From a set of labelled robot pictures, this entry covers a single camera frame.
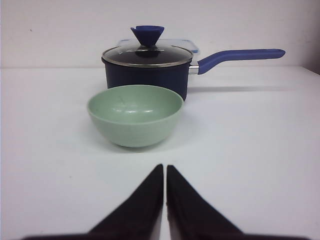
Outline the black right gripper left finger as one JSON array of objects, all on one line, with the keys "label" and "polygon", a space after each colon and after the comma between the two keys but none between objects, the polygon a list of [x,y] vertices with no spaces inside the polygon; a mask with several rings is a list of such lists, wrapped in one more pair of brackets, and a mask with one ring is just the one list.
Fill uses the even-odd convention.
[{"label": "black right gripper left finger", "polygon": [[105,240],[148,240],[162,212],[164,170],[158,164],[136,190],[89,234]]}]

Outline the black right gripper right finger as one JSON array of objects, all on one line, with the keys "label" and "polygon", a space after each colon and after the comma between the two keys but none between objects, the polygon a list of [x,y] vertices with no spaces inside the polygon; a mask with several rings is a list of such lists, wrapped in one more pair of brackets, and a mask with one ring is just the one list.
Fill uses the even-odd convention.
[{"label": "black right gripper right finger", "polygon": [[181,240],[238,240],[244,233],[206,202],[173,166],[166,169],[166,204],[171,233]]}]

